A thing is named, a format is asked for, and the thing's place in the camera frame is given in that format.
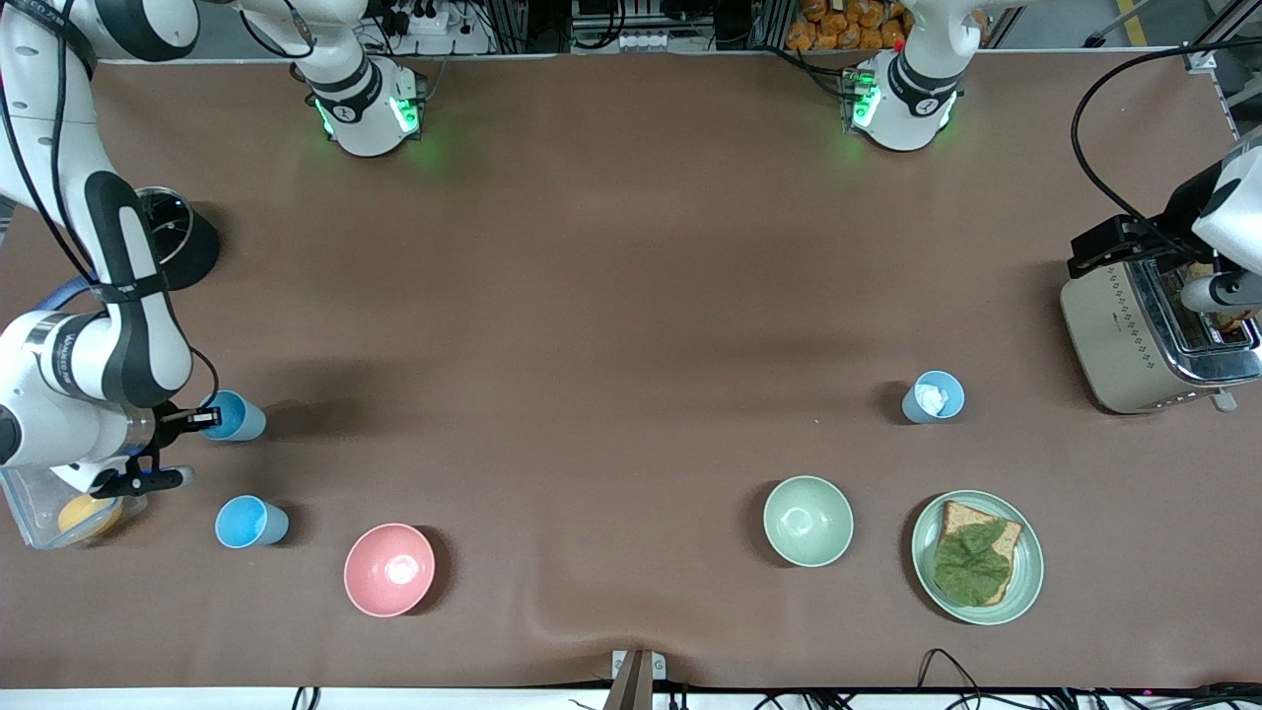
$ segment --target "green led light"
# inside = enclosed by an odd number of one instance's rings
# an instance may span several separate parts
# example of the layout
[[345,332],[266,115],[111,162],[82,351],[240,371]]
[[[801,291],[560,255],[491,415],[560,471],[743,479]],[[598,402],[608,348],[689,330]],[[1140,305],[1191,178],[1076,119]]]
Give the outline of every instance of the green led light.
[[328,113],[324,112],[324,106],[321,106],[319,98],[316,100],[316,110],[319,111],[319,117],[324,121],[324,132],[333,135],[333,124],[328,120]]
[[946,105],[943,106],[943,120],[938,124],[938,130],[946,127],[946,124],[950,122],[950,107],[955,105],[957,96],[959,96],[959,92],[953,92],[950,98],[946,100]]
[[859,100],[854,106],[854,125],[859,127],[867,127],[872,122],[872,115],[876,113],[876,107],[881,102],[881,87],[873,86],[868,95]]
[[391,98],[390,108],[394,111],[395,119],[399,120],[399,127],[403,129],[404,132],[413,132],[416,130],[416,126],[420,125],[420,120],[416,116],[415,102]]

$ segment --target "cup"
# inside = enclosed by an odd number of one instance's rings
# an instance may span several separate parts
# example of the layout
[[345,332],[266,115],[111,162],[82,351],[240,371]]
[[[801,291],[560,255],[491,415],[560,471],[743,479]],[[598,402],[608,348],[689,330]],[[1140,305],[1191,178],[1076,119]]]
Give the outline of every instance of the cup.
[[289,532],[289,516],[254,496],[239,496],[220,508],[215,537],[231,550],[275,545]]
[[[919,387],[934,387],[941,395],[946,396],[946,402],[943,405],[941,411],[933,414],[931,410],[921,406],[920,400],[916,399],[916,388]],[[911,390],[902,399],[902,414],[917,425],[933,425],[943,420],[949,420],[959,415],[959,411],[963,409],[964,386],[959,385],[959,381],[950,373],[941,371],[930,371],[916,378],[915,385],[911,386]]]
[[221,390],[213,399],[204,400],[202,407],[220,409],[220,424],[202,430],[202,436],[211,441],[251,441],[268,429],[262,410],[231,390]]

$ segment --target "green plate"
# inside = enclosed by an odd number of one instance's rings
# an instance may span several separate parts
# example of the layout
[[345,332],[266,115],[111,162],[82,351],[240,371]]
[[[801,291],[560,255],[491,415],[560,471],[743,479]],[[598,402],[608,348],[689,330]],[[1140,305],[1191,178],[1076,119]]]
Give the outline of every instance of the green plate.
[[[1023,528],[1017,538],[1016,552],[1012,556],[1012,581],[1003,600],[994,607],[964,607],[946,598],[934,583],[934,551],[938,549],[938,537],[943,530],[943,511],[946,502],[954,501],[976,508],[983,513],[1007,518],[1021,523]],[[1025,614],[1039,599],[1042,590],[1042,547],[1039,546],[1039,536],[1034,533],[1030,521],[1007,501],[981,491],[955,491],[935,498],[916,518],[916,527],[911,531],[911,564],[916,567],[916,576],[920,584],[929,593],[929,597],[938,603],[948,614],[970,624],[993,627],[1006,624]]]

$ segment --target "pink bowl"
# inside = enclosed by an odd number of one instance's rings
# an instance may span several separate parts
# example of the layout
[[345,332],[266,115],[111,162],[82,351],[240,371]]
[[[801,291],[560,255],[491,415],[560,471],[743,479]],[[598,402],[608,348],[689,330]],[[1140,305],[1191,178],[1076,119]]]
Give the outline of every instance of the pink bowl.
[[434,549],[416,528],[386,523],[363,533],[342,571],[351,604],[370,617],[398,617],[434,583]]

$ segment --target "lettuce leaf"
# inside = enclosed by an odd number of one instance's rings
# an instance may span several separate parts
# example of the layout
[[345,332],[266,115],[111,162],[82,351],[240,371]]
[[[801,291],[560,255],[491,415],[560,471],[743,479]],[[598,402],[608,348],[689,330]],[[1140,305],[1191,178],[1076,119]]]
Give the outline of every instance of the lettuce leaf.
[[1005,520],[964,526],[945,536],[934,551],[934,583],[948,599],[981,607],[1012,575],[1012,564],[991,546],[1000,540]]

